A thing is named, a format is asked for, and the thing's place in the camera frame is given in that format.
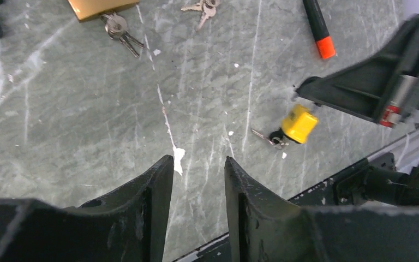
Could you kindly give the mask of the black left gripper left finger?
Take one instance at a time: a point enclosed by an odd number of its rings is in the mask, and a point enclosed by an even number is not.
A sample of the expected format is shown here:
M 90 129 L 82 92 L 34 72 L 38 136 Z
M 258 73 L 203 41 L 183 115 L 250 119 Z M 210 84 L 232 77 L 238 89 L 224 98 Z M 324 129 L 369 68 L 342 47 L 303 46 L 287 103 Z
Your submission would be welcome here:
M 79 207 L 0 199 L 0 261 L 161 261 L 173 157 Z

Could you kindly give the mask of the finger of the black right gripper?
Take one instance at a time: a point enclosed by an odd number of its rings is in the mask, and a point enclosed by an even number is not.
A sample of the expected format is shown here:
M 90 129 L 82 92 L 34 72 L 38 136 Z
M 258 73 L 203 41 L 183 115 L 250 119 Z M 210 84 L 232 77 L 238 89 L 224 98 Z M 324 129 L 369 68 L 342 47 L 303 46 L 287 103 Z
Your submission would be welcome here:
M 369 58 L 326 77 L 307 78 L 296 89 L 299 97 L 366 121 L 379 123 L 393 88 L 390 80 L 419 26 L 419 14 L 405 21 L 387 44 Z

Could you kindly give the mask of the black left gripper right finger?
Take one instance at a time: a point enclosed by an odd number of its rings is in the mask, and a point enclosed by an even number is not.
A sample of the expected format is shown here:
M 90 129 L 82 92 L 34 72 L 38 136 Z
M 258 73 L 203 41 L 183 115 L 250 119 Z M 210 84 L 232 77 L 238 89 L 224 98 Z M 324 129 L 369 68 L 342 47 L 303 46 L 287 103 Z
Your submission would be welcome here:
M 297 206 L 225 162 L 232 261 L 419 261 L 419 207 Z

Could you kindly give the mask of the yellow black padlock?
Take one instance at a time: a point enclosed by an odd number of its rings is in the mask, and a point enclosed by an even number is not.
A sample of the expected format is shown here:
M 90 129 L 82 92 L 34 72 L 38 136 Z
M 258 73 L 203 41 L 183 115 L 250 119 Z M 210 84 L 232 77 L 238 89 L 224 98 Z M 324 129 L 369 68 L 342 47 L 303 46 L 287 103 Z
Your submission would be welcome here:
M 317 123 L 318 118 L 307 107 L 296 104 L 282 120 L 279 129 L 272 132 L 268 139 L 274 145 L 286 145 L 288 141 L 305 144 Z

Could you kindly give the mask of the silver key pair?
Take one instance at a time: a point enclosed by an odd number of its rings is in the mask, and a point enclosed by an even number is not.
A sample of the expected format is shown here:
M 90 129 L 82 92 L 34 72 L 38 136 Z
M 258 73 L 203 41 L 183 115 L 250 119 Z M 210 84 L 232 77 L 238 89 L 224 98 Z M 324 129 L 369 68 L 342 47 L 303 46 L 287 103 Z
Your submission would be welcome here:
M 284 138 L 278 138 L 278 137 L 273 137 L 273 138 L 269 138 L 269 136 L 266 136 L 260 132 L 258 132 L 255 129 L 251 129 L 252 133 L 255 134 L 256 136 L 260 137 L 262 140 L 265 140 L 266 142 L 268 142 L 271 146 L 273 146 L 274 148 L 278 149 L 278 150 L 282 150 L 284 147 L 289 145 L 289 142 L 287 142 L 286 139 Z

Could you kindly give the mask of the large brass padlock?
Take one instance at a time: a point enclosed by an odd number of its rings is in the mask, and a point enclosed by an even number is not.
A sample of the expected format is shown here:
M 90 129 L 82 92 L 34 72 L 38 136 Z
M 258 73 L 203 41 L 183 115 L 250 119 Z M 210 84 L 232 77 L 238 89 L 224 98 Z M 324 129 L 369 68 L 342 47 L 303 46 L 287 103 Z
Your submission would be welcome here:
M 78 21 L 86 21 L 103 13 L 122 11 L 140 3 L 139 0 L 67 0 Z

